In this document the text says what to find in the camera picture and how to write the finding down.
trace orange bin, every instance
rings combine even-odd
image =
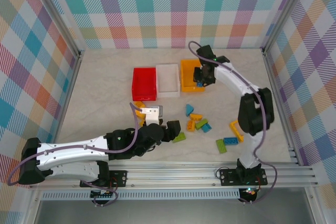
[[[197,87],[194,82],[195,67],[200,67],[201,63],[198,59],[181,60],[181,87],[182,92],[204,92],[205,87]]]

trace lego brick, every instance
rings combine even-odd
[[[141,119],[145,119],[145,117],[146,117],[146,114],[142,114],[141,111],[139,111],[139,110],[136,110],[135,113]]]
[[[185,115],[190,116],[191,113],[193,113],[194,107],[192,107],[190,104],[187,104],[185,106]]]
[[[134,105],[137,106],[138,108],[145,108],[146,107],[146,105],[141,101],[134,102]]]
[[[193,121],[200,121],[202,120],[202,115],[199,115],[199,114],[190,114],[190,119],[193,120]]]
[[[238,140],[240,142],[243,142],[244,141],[244,136],[240,134],[239,130],[237,129],[238,127],[240,127],[239,124],[238,124],[238,120],[230,123],[230,129],[233,131],[233,133],[238,138]]]
[[[204,124],[208,123],[208,119],[203,119],[195,124],[195,128],[199,130]]]
[[[236,138],[236,137],[225,137],[224,138],[224,144],[225,145],[237,145],[238,144],[238,138]]]
[[[191,131],[191,132],[195,131],[195,121],[193,120],[188,121],[187,131]]]
[[[204,132],[204,133],[207,133],[208,131],[210,131],[212,129],[212,127],[208,124],[208,123],[206,123],[206,124],[204,124],[203,126],[202,126],[202,131]]]
[[[179,135],[173,140],[173,143],[177,143],[183,140],[186,140],[185,134],[180,132]]]
[[[216,140],[216,145],[219,150],[219,153],[226,153],[226,147],[225,147],[223,139]]]

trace white floor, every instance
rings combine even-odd
[[[217,56],[225,55],[235,68],[253,84],[269,87],[264,61],[259,49],[217,49]],[[129,102],[132,102],[134,67],[155,67],[159,63],[178,63],[195,58],[188,49],[99,49],[84,55],[58,143],[86,140],[116,129],[134,127]],[[157,99],[146,105],[163,105],[164,123],[179,120],[187,139],[179,143],[162,143],[143,157],[142,161],[212,162],[236,161],[243,143],[227,146],[227,153],[219,154],[216,140],[234,136],[229,123],[238,117],[240,98],[235,97],[222,83],[206,88],[203,93],[183,93],[179,98]],[[212,130],[203,133],[186,131],[188,118],[185,105],[194,106],[209,120]],[[271,162],[289,162],[288,146],[275,109],[275,121],[267,132],[260,158]]]

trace orange lego brick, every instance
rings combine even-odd
[[[195,131],[195,121],[193,120],[188,121],[187,131]]]
[[[190,119],[193,120],[193,121],[200,121],[202,120],[202,115],[199,115],[199,114],[190,114]]]
[[[240,126],[238,124],[238,120],[230,123],[230,128],[233,131],[233,133],[235,134],[235,136],[238,138],[238,141],[243,142],[244,141],[244,136],[240,134],[240,132],[238,130],[238,127],[240,128]]]
[[[134,102],[134,105],[137,106],[138,108],[145,108],[146,107],[146,105],[141,101]]]
[[[143,119],[143,120],[144,120],[145,117],[146,117],[146,114],[142,114],[141,111],[139,111],[139,110],[136,110],[135,113],[137,114],[137,116],[138,116],[139,118],[141,118],[141,119]]]

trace plaid wallpaper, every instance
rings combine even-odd
[[[274,16],[274,18],[273,18],[273,20],[272,20],[272,23],[271,23],[271,25],[269,26],[269,28],[268,28],[268,30],[267,30],[266,36],[264,37],[264,40],[262,41],[262,45],[261,45],[261,47],[265,47],[265,44],[266,44],[266,42],[268,41],[269,36],[270,36],[270,34],[272,33],[275,24],[278,22],[279,17],[281,16],[282,11],[283,11],[283,9],[284,9],[284,7],[285,7],[287,1],[288,1],[288,0],[282,0],[282,1],[281,1],[281,4],[279,5],[279,7],[278,7],[278,9],[277,9],[277,12],[276,12],[276,14],[275,14],[275,16]]]
[[[336,0],[299,0],[268,58],[324,213],[336,223]]]
[[[184,48],[190,40],[213,47],[258,48],[265,35],[265,21],[275,3],[275,0],[65,1],[89,48]]]
[[[7,176],[28,138],[53,140],[74,64],[41,0],[0,0],[0,224],[24,215],[27,187]]]

